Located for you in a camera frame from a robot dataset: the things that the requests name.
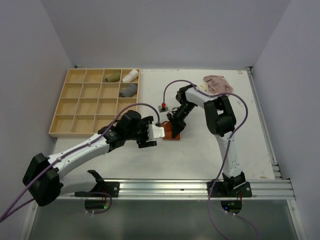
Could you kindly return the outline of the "wooden compartment tray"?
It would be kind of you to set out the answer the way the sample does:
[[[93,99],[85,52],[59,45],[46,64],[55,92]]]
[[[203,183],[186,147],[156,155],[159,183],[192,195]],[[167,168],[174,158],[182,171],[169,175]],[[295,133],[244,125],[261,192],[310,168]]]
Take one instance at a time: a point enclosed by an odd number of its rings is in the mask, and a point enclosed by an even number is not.
[[[132,82],[123,78],[133,69],[139,72]],[[105,78],[120,72],[118,82],[105,82]],[[139,68],[72,68],[67,71],[57,102],[49,134],[54,138],[87,137],[107,126],[125,107],[137,110],[139,101]],[[137,85],[137,94],[120,97],[129,84]]]

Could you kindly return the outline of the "olive rolled underwear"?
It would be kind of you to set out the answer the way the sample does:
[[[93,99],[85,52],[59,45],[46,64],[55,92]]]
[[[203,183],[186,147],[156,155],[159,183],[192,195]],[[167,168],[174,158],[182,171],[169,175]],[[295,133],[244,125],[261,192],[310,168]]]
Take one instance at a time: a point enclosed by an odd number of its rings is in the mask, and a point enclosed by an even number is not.
[[[106,83],[115,83],[118,82],[121,78],[121,73],[120,72],[115,72],[109,76],[107,76],[104,80]]]

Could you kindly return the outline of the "pink underwear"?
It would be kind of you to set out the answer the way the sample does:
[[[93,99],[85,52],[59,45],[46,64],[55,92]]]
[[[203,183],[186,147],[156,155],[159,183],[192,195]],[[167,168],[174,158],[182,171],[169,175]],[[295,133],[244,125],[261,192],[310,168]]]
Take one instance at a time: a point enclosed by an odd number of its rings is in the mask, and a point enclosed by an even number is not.
[[[233,92],[232,86],[224,76],[207,75],[203,80],[207,84],[207,91],[213,95]]]

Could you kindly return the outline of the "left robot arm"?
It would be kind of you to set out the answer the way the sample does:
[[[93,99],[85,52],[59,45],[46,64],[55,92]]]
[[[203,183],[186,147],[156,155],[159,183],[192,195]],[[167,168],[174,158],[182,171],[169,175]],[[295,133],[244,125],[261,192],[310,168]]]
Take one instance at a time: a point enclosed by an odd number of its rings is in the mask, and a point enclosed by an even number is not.
[[[138,112],[129,110],[116,123],[101,128],[70,149],[50,156],[35,155],[22,182],[40,207],[52,203],[61,194],[89,192],[99,196],[104,184],[96,171],[87,171],[76,183],[66,176],[84,163],[122,147],[126,141],[136,141],[139,148],[156,146],[156,139],[163,138],[165,130],[160,123],[153,124],[153,120],[152,116],[142,118]]]

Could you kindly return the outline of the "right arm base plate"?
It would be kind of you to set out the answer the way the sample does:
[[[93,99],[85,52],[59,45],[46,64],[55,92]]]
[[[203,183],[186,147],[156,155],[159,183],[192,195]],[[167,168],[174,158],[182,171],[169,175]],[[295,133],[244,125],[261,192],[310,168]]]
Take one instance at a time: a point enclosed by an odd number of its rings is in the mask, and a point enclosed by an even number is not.
[[[251,185],[248,181],[236,187],[229,188],[223,181],[217,181],[210,194],[211,198],[251,198],[253,196]]]

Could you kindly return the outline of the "grey rolled underwear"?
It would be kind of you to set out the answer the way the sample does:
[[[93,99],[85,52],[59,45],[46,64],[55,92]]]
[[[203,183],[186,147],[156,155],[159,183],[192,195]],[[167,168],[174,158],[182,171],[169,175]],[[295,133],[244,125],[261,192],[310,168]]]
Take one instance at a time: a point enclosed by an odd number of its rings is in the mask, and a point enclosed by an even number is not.
[[[119,92],[119,96],[122,98],[131,98],[138,92],[138,86],[134,83],[130,83],[127,87]]]

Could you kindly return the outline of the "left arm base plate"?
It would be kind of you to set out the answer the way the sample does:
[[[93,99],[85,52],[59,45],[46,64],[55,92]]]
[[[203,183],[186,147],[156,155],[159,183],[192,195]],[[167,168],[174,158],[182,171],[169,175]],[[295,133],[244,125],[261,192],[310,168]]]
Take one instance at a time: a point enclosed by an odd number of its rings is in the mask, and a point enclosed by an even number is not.
[[[78,191],[74,193],[75,197],[111,197],[119,196],[120,183],[118,181],[101,181],[98,182],[90,191]]]

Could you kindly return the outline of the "aluminium mounting rail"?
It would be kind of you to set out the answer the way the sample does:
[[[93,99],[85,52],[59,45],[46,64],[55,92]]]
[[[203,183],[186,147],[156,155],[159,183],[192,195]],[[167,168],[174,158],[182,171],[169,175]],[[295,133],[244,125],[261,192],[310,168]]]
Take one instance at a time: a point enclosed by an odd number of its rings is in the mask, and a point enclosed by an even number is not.
[[[81,181],[83,178],[66,177],[72,184]],[[159,180],[159,179],[103,179],[103,182],[119,182],[119,199],[143,199],[143,200],[204,200],[211,198],[212,181],[208,180]],[[293,200],[295,199],[294,190],[290,180],[252,180],[249,181],[252,191],[252,197],[231,197],[215,198],[220,200]],[[76,192],[61,195],[71,195],[75,197]]]

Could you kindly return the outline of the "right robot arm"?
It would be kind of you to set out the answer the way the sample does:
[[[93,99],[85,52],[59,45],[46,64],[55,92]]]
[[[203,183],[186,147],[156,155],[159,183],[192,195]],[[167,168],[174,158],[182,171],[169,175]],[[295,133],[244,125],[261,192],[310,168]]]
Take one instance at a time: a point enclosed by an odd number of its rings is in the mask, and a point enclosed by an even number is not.
[[[185,118],[195,107],[204,110],[206,126],[218,142],[222,154],[222,169],[219,174],[223,181],[213,183],[211,188],[221,196],[235,196],[246,184],[245,174],[240,167],[237,148],[234,142],[236,131],[242,127],[248,118],[248,107],[245,107],[245,117],[236,127],[236,116],[228,98],[228,93],[209,95],[192,84],[181,87],[176,94],[180,106],[167,113],[168,122],[165,123],[165,139],[178,140],[180,133],[187,126]]]

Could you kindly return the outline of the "orange and cream underwear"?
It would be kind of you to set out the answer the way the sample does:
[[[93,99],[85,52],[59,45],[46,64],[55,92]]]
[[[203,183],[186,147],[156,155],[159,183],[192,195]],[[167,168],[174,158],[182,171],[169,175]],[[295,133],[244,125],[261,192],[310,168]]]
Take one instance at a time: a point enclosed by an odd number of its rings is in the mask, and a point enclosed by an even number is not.
[[[161,126],[164,128],[164,140],[168,141],[179,141],[181,139],[180,134],[178,134],[176,137],[172,136],[172,123],[170,121],[164,121],[161,123]]]

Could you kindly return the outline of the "white rolled underwear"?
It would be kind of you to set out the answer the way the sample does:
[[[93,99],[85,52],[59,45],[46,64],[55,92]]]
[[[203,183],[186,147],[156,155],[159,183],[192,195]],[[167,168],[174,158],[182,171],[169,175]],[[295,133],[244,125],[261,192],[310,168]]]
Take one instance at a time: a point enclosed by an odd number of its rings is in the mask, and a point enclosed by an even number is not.
[[[136,69],[133,69],[122,79],[122,82],[130,83],[138,76],[139,76],[139,72]]]

